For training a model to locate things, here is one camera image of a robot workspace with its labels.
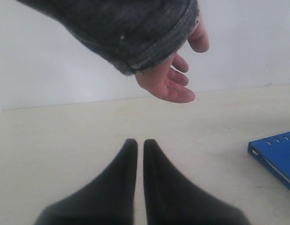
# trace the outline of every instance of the dark sweater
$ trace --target dark sweater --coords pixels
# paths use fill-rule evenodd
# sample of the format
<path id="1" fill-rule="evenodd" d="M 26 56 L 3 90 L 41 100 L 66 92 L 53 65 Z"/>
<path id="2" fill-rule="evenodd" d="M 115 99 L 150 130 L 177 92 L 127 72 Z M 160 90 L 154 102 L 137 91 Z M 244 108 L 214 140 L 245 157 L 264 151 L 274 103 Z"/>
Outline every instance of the dark sweater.
<path id="1" fill-rule="evenodd" d="M 63 24 L 125 75 L 143 74 L 187 41 L 197 0 L 17 0 Z"/>

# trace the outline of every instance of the gray sleeve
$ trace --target gray sleeve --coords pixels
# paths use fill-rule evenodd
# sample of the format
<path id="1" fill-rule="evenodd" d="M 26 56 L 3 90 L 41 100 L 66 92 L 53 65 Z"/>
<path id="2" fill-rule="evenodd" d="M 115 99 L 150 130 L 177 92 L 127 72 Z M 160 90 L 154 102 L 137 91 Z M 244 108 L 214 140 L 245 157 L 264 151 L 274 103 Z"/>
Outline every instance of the gray sleeve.
<path id="1" fill-rule="evenodd" d="M 143 74 L 187 41 L 197 0 L 17 0 L 63 24 L 124 75 Z"/>

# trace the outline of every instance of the white wall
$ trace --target white wall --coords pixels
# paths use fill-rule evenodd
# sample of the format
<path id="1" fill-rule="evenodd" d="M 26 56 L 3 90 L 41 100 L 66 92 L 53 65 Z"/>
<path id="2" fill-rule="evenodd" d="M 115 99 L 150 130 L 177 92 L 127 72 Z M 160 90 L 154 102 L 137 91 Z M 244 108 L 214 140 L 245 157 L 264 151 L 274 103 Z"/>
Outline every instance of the white wall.
<path id="1" fill-rule="evenodd" d="M 211 48 L 180 53 L 194 91 L 290 83 L 290 0 L 202 0 Z M 0 109 L 148 96 L 57 22 L 0 0 Z"/>

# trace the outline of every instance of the blue binder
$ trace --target blue binder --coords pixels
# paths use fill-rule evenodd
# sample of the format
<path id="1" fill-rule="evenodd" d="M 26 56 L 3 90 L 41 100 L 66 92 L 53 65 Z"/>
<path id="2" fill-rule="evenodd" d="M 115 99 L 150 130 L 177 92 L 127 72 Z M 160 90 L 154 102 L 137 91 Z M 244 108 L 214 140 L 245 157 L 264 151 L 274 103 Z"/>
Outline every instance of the blue binder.
<path id="1" fill-rule="evenodd" d="M 290 190 L 290 132 L 249 142 L 248 153 Z"/>

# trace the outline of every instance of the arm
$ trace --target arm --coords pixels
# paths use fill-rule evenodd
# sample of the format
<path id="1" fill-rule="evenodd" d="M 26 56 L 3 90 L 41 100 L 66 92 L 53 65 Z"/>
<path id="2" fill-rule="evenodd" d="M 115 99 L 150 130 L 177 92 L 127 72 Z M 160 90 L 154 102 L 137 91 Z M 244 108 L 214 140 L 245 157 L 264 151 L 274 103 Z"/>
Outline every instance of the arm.
<path id="1" fill-rule="evenodd" d="M 125 75 L 173 56 L 199 14 L 197 0 L 17 0 L 63 24 Z"/>

